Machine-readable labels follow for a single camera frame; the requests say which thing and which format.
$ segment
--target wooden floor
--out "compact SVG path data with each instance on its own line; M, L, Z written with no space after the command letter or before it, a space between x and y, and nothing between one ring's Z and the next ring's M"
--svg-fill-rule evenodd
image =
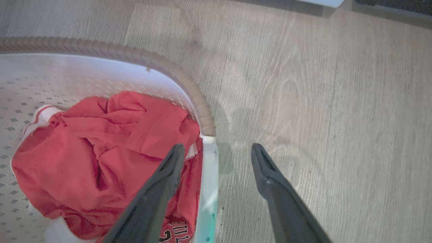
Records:
M432 243L432 30L298 5L0 0L0 37L124 43L181 65L216 120L218 243L274 242L254 142L334 242Z

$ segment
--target red fabric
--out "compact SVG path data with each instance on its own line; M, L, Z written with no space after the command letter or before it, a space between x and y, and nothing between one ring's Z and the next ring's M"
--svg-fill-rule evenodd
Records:
M29 135L12 166L36 209L51 219L64 217L75 235L92 239L107 233L174 144L188 149L196 142L198 154L184 162L162 227L161 239L174 243L175 238L190 239L195 229L202 168L199 132L184 109L165 100L135 92L109 100L89 97Z

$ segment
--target laundry basket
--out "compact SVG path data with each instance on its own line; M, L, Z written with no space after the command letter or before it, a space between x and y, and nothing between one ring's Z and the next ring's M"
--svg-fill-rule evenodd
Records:
M43 104L67 109L88 96L132 90L189 111L200 126L203 170L196 243L214 241L218 151L210 107L193 80L142 49L67 38L0 38L0 239L43 242L48 220L29 213L9 166L22 129Z

